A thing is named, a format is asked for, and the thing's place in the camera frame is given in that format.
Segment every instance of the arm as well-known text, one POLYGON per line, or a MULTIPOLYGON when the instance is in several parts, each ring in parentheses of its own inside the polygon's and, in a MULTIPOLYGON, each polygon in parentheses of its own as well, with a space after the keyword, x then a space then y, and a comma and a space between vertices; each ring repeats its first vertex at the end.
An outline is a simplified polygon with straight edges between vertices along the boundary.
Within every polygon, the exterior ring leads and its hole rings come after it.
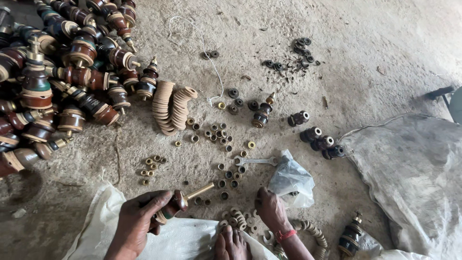
MULTIPOLYGON (((266 190, 265 187, 258 190, 255 208, 261 220, 274 234, 279 232, 286 234, 293 229, 287 219, 286 209, 281 200, 276 194, 266 190)), ((290 236, 280 244, 289 260, 314 260, 297 235, 290 236)))
POLYGON ((119 223, 104 260, 134 260, 146 246, 146 234, 159 235, 160 227, 152 228, 151 217, 167 205, 170 191, 146 192, 122 204, 119 223))

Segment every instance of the human hand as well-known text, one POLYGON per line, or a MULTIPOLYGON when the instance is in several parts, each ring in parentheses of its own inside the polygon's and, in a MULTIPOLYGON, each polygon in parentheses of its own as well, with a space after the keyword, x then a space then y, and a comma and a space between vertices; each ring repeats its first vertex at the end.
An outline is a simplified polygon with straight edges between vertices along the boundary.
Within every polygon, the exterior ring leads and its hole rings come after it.
POLYGON ((287 219, 286 208, 281 199, 265 187, 261 187, 257 192, 255 208, 263 223, 273 233, 281 231, 285 234, 293 229, 287 219))
POLYGON ((159 235, 151 217, 170 201, 170 191, 146 192, 127 200, 120 209, 119 223, 105 259, 135 259, 146 246, 146 234, 159 235))

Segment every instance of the dirty floor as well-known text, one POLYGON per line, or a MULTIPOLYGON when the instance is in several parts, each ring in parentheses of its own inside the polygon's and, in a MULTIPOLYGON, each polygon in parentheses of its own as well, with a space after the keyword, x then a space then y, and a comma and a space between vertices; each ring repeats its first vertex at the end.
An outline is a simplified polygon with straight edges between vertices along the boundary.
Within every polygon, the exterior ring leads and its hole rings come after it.
MULTIPOLYGON (((33 6, 0 1, 9 6, 18 22, 42 24, 33 6)), ((267 1, 179 1, 138 0, 137 25, 133 37, 137 54, 145 67, 152 56, 158 58, 159 79, 177 86, 200 90, 189 102, 190 117, 201 124, 200 141, 189 141, 191 129, 167 137, 153 122, 150 102, 132 96, 131 110, 122 128, 87 122, 73 143, 49 161, 41 161, 26 173, 0 180, 0 258, 60 259, 80 232, 92 200, 94 184, 109 181, 133 198, 159 189, 193 190, 223 178, 217 169, 236 170, 232 158, 241 150, 249 158, 278 156, 289 149, 294 159, 307 169, 316 184, 315 203, 307 209, 289 209, 290 218, 308 219, 323 231, 337 259, 336 243, 355 210, 363 215, 363 227, 385 248, 393 248, 388 219, 371 200, 368 187, 348 161, 327 161, 300 141, 298 133, 318 126, 335 138, 366 124, 374 124, 397 114, 419 111, 450 119, 440 100, 425 100, 428 91, 462 80, 462 3, 457 0, 267 0, 267 1), (215 61, 225 86, 221 86, 209 61, 201 58, 201 38, 182 16, 200 28, 207 50, 217 50, 215 61), (261 65, 266 59, 295 65, 298 58, 292 41, 310 37, 309 50, 320 66, 305 71, 289 68, 279 74, 261 65), (251 80, 242 76, 248 75, 251 80), (235 87, 244 101, 259 102, 276 92, 274 110, 264 129, 250 124, 253 112, 244 106, 238 115, 216 108, 223 101, 232 104, 226 91, 235 87), (328 100, 324 107, 322 97, 328 100), (288 126, 286 117, 305 110, 311 118, 302 126, 288 126), (213 123, 226 123, 233 136, 233 151, 205 140, 202 131, 213 123), (181 147, 173 145, 182 141, 181 147), (255 141, 254 150, 246 141, 255 141), (144 159, 161 155, 169 162, 160 165, 149 186, 140 184, 144 159), (24 208, 26 214, 13 219, 11 212, 24 208)), ((222 211, 239 205, 252 210, 259 187, 268 184, 271 165, 247 165, 238 190, 226 188, 230 199, 221 202, 219 191, 203 198, 212 205, 191 206, 181 217, 219 220, 222 211)), ((258 223, 259 240, 265 226, 258 223)), ((314 239, 301 235, 309 249, 314 239)))

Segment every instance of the wire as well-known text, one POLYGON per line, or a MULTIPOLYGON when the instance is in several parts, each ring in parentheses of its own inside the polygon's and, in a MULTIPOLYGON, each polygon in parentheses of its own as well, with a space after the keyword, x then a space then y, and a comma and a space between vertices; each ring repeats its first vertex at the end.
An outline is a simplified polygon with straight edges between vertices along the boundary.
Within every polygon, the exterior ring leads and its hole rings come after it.
MULTIPOLYGON (((181 16, 174 16, 172 18, 170 18, 170 22, 169 22, 169 31, 170 31, 170 35, 169 35, 169 39, 175 43, 176 45, 180 45, 179 43, 175 42, 173 39, 172 39, 172 29, 171 29, 171 24, 172 24, 172 20, 173 19, 176 19, 176 18, 180 18, 180 19, 183 19, 185 21, 187 21, 189 24, 191 24, 192 26, 194 26, 194 28, 196 28, 199 33, 201 34, 201 38, 202 38, 202 50, 204 51, 204 53, 207 53, 205 51, 205 44, 204 44, 204 36, 201 32, 201 30, 199 28, 197 28, 196 25, 194 25, 193 23, 191 23, 190 21, 186 20, 185 18, 181 17, 181 16)), ((213 65, 213 68, 215 69, 215 72, 217 73, 217 76, 218 76, 218 79, 220 80, 220 84, 221 84, 221 94, 219 96, 216 96, 216 97, 211 97, 211 98, 207 98, 207 102, 210 103, 210 106, 213 106, 212 105, 212 99, 215 99, 215 98, 221 98, 223 96, 223 92, 225 91, 225 88, 223 87, 223 82, 221 81, 221 77, 220 77, 220 74, 218 73, 218 70, 217 70, 217 67, 215 67, 215 63, 213 63, 213 61, 210 59, 210 57, 206 54, 208 60, 212 63, 213 65)))

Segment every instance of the red thread bracelet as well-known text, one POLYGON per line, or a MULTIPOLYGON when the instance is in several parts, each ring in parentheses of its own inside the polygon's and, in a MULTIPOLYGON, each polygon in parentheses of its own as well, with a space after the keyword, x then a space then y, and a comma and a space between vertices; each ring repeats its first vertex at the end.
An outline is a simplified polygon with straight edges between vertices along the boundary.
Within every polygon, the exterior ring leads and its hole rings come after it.
POLYGON ((286 240, 287 238, 295 235, 297 232, 295 230, 290 230, 289 232, 285 233, 285 234, 282 234, 281 233, 281 230, 279 230, 277 233, 276 233, 276 241, 278 243, 281 243, 281 241, 283 240, 286 240))

